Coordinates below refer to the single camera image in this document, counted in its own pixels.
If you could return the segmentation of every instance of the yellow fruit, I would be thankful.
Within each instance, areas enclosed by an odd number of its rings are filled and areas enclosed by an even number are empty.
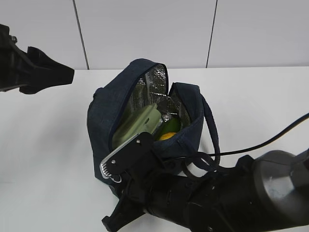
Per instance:
[[[166,133],[166,134],[163,134],[159,140],[162,141],[162,140],[166,140],[166,139],[169,139],[171,137],[173,137],[175,134],[177,134],[176,132],[170,132],[170,133]]]

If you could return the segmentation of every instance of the bag strap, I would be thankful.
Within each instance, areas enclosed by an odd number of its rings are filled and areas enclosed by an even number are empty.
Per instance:
[[[209,107],[208,103],[206,102],[205,98],[201,95],[201,98],[202,98],[202,102],[203,102],[203,108],[204,108],[204,117],[205,117],[205,120],[206,120],[206,123],[207,123],[207,127],[208,127],[208,130],[209,130],[209,133],[210,133],[210,136],[211,136],[211,141],[212,141],[212,144],[213,144],[213,147],[214,147],[214,153],[215,154],[218,154],[217,156],[215,156],[215,159],[212,160],[211,157],[207,157],[207,159],[194,159],[192,160],[193,161],[193,164],[200,168],[200,169],[203,169],[207,172],[211,172],[211,171],[214,171],[216,168],[219,167],[219,163],[220,163],[220,147],[219,147],[219,136],[218,136],[218,131],[217,131],[217,127],[216,127],[216,124],[215,124],[215,121],[214,121],[214,118],[213,118],[213,115],[212,115],[212,111],[211,111],[211,108]],[[191,142],[189,140],[185,140],[184,141],[186,147],[189,149],[190,151],[190,154],[195,154],[197,153],[198,151],[194,150],[194,147],[192,146]],[[185,174],[188,176],[188,177],[193,177],[193,175],[190,173],[190,171],[187,169],[186,167],[186,163],[185,161],[183,162],[182,164],[182,168],[183,168],[183,171],[185,172]]]

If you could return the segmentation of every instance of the black mounting clamp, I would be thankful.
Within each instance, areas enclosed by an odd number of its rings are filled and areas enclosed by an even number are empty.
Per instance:
[[[23,52],[9,32],[8,26],[0,24],[0,91],[19,88],[22,93],[35,94],[72,83],[74,69],[50,59],[38,48],[28,47],[27,53]]]

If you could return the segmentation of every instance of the wire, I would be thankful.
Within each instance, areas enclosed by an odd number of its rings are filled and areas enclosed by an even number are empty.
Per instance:
[[[187,156],[181,156],[181,157],[166,159],[166,160],[164,160],[164,162],[169,162],[169,161],[173,161],[173,160],[182,160],[182,159],[185,159],[185,158],[204,158],[206,155],[207,156],[227,156],[227,155],[233,155],[233,154],[239,154],[239,153],[253,151],[253,150],[262,148],[262,147],[272,143],[273,141],[279,139],[280,137],[285,135],[287,132],[289,132],[294,127],[296,127],[297,125],[299,125],[300,123],[302,123],[303,121],[305,121],[308,118],[309,118],[309,113],[307,113],[307,114],[303,115],[302,117],[300,117],[299,119],[297,119],[295,122],[290,124],[288,127],[286,127],[284,130],[282,130],[279,134],[275,135],[271,139],[269,139],[266,142],[263,142],[259,145],[253,146],[253,147],[249,147],[249,148],[237,150],[237,151],[222,152],[220,154],[206,154],[206,153],[200,152],[200,153],[196,153],[194,155],[188,156],[188,157]]]

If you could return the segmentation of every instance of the white table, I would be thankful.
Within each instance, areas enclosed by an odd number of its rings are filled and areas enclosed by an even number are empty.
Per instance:
[[[119,70],[76,71],[72,85],[26,96],[0,93],[0,232],[103,232],[117,204],[94,178],[86,114],[92,95]],[[197,84],[212,108],[222,151],[259,144],[309,112],[309,67],[174,69],[169,82]],[[298,154],[309,146],[309,121],[272,149]],[[201,150],[212,151],[204,130]],[[223,158],[233,166],[240,155]],[[305,232],[309,227],[287,231]],[[150,215],[122,232],[187,232]]]

